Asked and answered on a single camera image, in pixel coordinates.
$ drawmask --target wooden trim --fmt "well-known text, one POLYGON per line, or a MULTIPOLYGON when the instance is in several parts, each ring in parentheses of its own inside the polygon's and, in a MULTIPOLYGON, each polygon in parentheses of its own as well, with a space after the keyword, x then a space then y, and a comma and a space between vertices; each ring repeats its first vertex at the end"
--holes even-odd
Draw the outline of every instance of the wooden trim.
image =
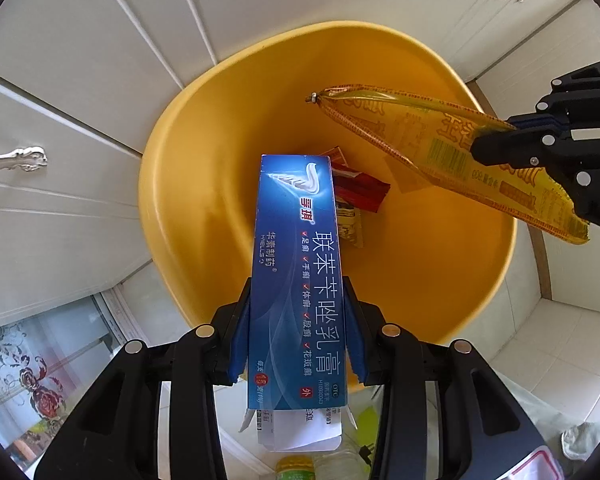
POLYGON ((536 267, 538 268, 538 281, 540 282, 540 296, 546 300, 552 300, 551 275, 549 274, 549 259, 546 256, 546 246, 544 244, 544 235, 537 227, 527 225, 529 236, 531 236, 531 245, 534 248, 536 257, 536 267))
MULTIPOLYGON (((484 111, 484 113, 490 116, 497 117, 496 112, 491 107, 487 97, 482 92, 482 89, 478 86, 478 82, 474 79, 466 83, 466 87, 474 95, 475 100, 484 111)), ((552 299, 551 293, 551 275, 549 274, 549 259, 546 256, 546 246, 544 245, 544 235, 542 231, 537 227, 532 227, 527 224, 529 228, 529 236, 531 236, 531 245, 534 248, 534 256, 536 258, 536 267, 538 268, 538 281, 540 282, 540 296, 546 300, 552 299)))
POLYGON ((474 95, 475 100, 478 101, 482 111, 491 117, 497 117, 496 112, 493 110, 491 103, 488 101, 487 96, 482 92, 482 89, 478 86, 478 81, 473 79, 468 83, 465 83, 469 91, 474 95))

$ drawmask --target plastic bag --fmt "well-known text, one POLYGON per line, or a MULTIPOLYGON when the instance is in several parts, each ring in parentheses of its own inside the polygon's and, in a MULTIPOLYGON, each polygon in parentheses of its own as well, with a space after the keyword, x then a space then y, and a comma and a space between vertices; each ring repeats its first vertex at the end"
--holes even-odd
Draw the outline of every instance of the plastic bag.
POLYGON ((327 88, 308 100, 432 184, 508 213, 573 244, 588 223, 544 168, 483 166, 470 153, 475 137, 509 131, 505 121, 460 105, 365 85, 327 88))

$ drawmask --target paper box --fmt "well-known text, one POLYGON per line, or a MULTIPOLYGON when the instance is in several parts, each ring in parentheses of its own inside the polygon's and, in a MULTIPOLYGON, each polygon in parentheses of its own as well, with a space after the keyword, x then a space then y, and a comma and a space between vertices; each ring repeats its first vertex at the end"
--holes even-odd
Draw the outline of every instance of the paper box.
POLYGON ((249 408, 344 406, 342 276, 327 156, 263 155, 252 276, 249 408))

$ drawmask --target red package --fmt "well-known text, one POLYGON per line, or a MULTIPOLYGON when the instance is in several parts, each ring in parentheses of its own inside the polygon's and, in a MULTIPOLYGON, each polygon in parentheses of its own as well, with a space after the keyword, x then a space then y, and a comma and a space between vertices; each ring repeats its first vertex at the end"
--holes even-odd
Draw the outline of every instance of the red package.
POLYGON ((352 170, 347 166, 331 163, 335 195, 353 207, 378 212, 378 208, 391 188, 369 174, 352 170))

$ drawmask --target yellow basin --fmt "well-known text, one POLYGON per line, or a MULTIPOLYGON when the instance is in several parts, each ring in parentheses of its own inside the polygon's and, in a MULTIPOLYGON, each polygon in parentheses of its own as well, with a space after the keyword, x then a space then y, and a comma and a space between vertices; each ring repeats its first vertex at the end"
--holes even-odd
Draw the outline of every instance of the yellow basin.
POLYGON ((512 217, 445 189, 406 190, 386 155, 304 99, 366 83, 478 108, 458 76, 405 34, 329 22, 249 47, 187 86, 142 158, 142 227, 164 282, 191 326, 236 301, 251 274, 260 155, 339 145, 350 166, 392 184, 363 212, 365 247, 341 242, 358 297, 418 338, 444 342, 491 299, 509 264, 512 217))

